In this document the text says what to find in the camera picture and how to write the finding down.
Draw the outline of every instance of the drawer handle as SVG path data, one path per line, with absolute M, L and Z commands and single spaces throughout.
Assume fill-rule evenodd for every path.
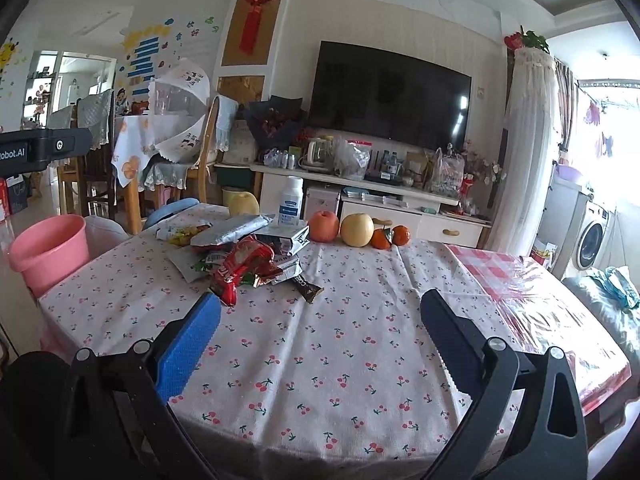
M 389 227 L 394 224 L 391 220 L 381 220 L 379 218 L 372 218 L 371 220 L 373 221 L 374 224 L 383 225 L 386 227 Z

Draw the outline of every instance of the red checkered tablecloth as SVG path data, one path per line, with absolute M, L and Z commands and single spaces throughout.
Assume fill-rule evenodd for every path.
M 629 362 L 588 309 L 533 258 L 449 246 L 496 303 L 525 352 L 564 350 L 584 414 L 631 377 Z
M 533 262 L 532 258 L 458 246 L 449 246 L 449 249 L 495 301 L 500 301 L 505 295 L 511 298 L 523 298 L 524 290 L 514 284 L 521 285 L 519 280 L 521 273 L 518 272 L 520 264 L 525 259 Z

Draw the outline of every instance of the pink plastic bucket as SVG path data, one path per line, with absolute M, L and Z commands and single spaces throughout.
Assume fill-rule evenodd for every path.
M 29 227 L 9 247 L 9 265 L 36 298 L 88 263 L 84 218 L 59 215 Z

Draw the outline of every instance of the red tassel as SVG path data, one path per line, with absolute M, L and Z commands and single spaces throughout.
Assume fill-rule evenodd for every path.
M 244 22 L 242 38 L 240 40 L 240 50 L 248 56 L 254 53 L 255 41 L 258 39 L 261 15 L 262 7 L 260 5 L 253 6 L 247 14 L 246 21 Z

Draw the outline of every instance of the orange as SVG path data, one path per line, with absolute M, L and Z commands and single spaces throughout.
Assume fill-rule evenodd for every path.
M 376 249 L 390 249 L 391 248 L 391 229 L 375 229 L 373 236 L 371 237 L 371 245 Z
M 411 239 L 409 229 L 403 225 L 397 225 L 393 229 L 392 242 L 394 245 L 407 245 Z

